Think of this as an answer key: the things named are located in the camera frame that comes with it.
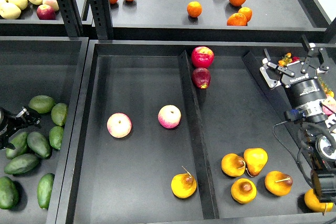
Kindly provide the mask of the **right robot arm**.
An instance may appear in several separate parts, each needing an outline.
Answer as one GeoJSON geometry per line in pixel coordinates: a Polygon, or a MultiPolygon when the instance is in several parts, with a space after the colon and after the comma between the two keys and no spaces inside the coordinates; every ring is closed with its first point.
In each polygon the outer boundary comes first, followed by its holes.
{"type": "Polygon", "coordinates": [[[327,96],[318,79],[320,73],[329,71],[328,54],[322,47],[310,46],[306,36],[301,43],[306,56],[284,66],[271,62],[265,49],[259,71],[270,89],[283,87],[291,105],[291,110],[284,112],[285,119],[300,125],[297,139],[312,166],[306,182],[321,203],[335,202],[335,137],[333,127],[326,123],[323,102],[327,96]]]}

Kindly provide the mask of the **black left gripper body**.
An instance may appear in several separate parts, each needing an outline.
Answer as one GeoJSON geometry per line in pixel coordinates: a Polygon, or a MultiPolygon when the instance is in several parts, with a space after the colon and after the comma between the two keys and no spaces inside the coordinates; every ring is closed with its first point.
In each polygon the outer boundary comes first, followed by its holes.
{"type": "Polygon", "coordinates": [[[18,131],[15,114],[1,108],[1,139],[9,138],[18,131]]]}

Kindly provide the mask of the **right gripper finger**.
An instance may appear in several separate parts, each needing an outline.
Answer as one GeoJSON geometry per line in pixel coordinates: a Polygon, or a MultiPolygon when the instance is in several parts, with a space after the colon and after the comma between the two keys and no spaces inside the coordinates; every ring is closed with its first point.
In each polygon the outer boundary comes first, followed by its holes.
{"type": "Polygon", "coordinates": [[[295,73],[288,68],[271,62],[269,52],[266,48],[263,49],[263,53],[265,57],[262,60],[262,66],[259,68],[259,71],[270,88],[282,85],[280,81],[282,76],[290,78],[295,76],[295,73]]]}
{"type": "Polygon", "coordinates": [[[311,69],[314,69],[316,74],[326,73],[330,70],[329,65],[325,61],[328,54],[324,48],[311,47],[305,35],[301,36],[301,44],[307,53],[301,68],[301,73],[308,73],[311,69]]]}

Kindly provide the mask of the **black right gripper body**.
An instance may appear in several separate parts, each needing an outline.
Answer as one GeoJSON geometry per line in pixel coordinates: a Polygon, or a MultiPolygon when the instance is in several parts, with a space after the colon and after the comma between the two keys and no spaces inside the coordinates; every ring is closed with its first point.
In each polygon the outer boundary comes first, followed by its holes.
{"type": "Polygon", "coordinates": [[[317,69],[308,66],[301,72],[302,67],[302,62],[291,63],[286,67],[290,71],[289,75],[283,74],[280,78],[291,107],[296,109],[311,102],[318,104],[327,98],[318,80],[317,69]]]}

